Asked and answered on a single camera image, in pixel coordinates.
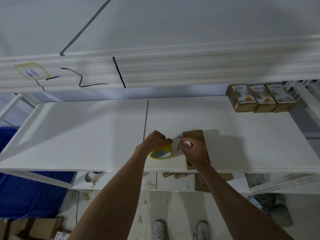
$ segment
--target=person's left arm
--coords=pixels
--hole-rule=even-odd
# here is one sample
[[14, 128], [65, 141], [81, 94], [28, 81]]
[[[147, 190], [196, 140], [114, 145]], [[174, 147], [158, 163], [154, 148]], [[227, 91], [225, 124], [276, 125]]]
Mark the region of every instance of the person's left arm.
[[155, 130], [138, 145], [92, 201], [68, 240], [126, 240], [138, 206], [146, 158], [151, 151], [171, 143], [171, 139]]

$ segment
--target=blue basket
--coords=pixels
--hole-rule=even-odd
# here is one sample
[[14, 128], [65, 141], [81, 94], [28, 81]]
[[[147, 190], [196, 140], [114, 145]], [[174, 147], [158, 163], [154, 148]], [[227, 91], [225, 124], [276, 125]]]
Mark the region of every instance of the blue basket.
[[[0, 128], [0, 152], [17, 129]], [[34, 172], [53, 179], [71, 183], [74, 172]], [[0, 218], [55, 217], [60, 210], [68, 189], [0, 173]]]

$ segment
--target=person's right arm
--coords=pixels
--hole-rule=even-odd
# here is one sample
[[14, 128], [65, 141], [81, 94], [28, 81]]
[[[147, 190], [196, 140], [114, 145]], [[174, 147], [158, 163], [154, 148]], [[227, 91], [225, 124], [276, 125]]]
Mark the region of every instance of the person's right arm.
[[[190, 141], [193, 146], [189, 147], [183, 141]], [[234, 240], [293, 240], [270, 217], [223, 180], [208, 163], [204, 142], [193, 138], [183, 138], [178, 146], [209, 187]]]

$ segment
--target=person's left hand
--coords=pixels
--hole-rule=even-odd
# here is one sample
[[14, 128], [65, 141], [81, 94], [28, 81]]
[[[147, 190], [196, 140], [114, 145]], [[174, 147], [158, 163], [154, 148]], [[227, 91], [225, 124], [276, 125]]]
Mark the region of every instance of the person's left hand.
[[171, 144], [173, 141], [161, 134], [159, 131], [155, 130], [149, 134], [144, 141], [137, 146], [137, 149], [141, 152], [149, 154], [155, 149], [164, 147], [165, 145]]

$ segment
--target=hand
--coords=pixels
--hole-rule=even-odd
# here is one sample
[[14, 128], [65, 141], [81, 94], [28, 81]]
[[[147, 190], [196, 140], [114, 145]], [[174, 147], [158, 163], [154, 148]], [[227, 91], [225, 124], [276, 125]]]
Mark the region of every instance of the hand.
[[165, 145], [169, 145], [172, 142], [173, 141], [170, 138], [166, 139], [163, 134], [155, 130], [149, 134], [140, 145], [137, 146], [137, 149], [140, 152], [149, 154], [153, 150], [164, 147]]
[[[190, 141], [192, 146], [188, 146], [184, 141]], [[194, 138], [182, 138], [178, 147], [182, 150], [186, 159], [197, 169], [198, 167], [209, 165], [207, 159], [207, 147], [206, 144], [198, 139]]]

